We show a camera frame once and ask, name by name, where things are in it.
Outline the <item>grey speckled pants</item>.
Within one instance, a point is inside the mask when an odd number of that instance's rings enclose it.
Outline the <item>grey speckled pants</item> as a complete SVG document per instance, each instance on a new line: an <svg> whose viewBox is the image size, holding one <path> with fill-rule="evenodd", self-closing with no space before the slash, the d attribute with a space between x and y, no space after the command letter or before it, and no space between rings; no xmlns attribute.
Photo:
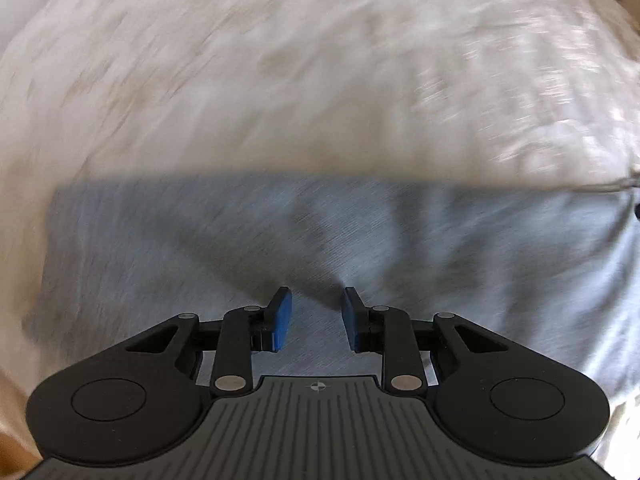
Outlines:
<svg viewBox="0 0 640 480"><path fill-rule="evenodd" d="M292 176L99 180L47 212L24 329L77 361L180 310L219 314L286 285L276 370L356 372L344 286L425 316L454 311L594 378L639 383L639 193L504 192Z"/></svg>

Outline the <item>cream floral bedspread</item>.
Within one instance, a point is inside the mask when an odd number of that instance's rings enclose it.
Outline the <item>cream floral bedspread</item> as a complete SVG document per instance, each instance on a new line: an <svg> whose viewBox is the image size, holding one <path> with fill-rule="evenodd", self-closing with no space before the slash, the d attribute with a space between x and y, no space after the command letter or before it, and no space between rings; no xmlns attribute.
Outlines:
<svg viewBox="0 0 640 480"><path fill-rule="evenodd" d="M99 180L292 176L639 193L614 0L1 0L1 429L72 364L24 325L47 212Z"/></svg>

